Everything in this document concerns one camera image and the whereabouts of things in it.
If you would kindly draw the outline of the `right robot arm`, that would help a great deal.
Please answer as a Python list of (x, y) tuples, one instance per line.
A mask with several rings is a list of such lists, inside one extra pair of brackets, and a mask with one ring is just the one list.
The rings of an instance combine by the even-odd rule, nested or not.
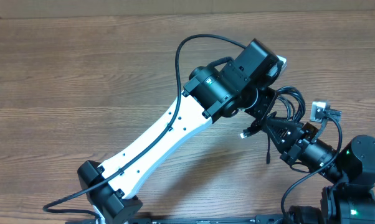
[(282, 208), (283, 223), (375, 223), (375, 138), (359, 135), (346, 147), (323, 142), (320, 136), (327, 120), (317, 128), (310, 123), (299, 123), (269, 118), (263, 131), (289, 166), (301, 164), (308, 174), (283, 195), (316, 174), (331, 182), (323, 187), (321, 207), (292, 206)]

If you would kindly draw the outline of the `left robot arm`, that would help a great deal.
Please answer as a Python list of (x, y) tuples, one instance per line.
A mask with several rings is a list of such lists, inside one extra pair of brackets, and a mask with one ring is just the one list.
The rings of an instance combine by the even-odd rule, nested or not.
[(126, 223), (142, 207), (137, 193), (180, 145), (265, 98), (287, 60), (254, 39), (236, 57), (195, 68), (167, 111), (142, 135), (103, 162), (86, 161), (77, 171), (96, 223)]

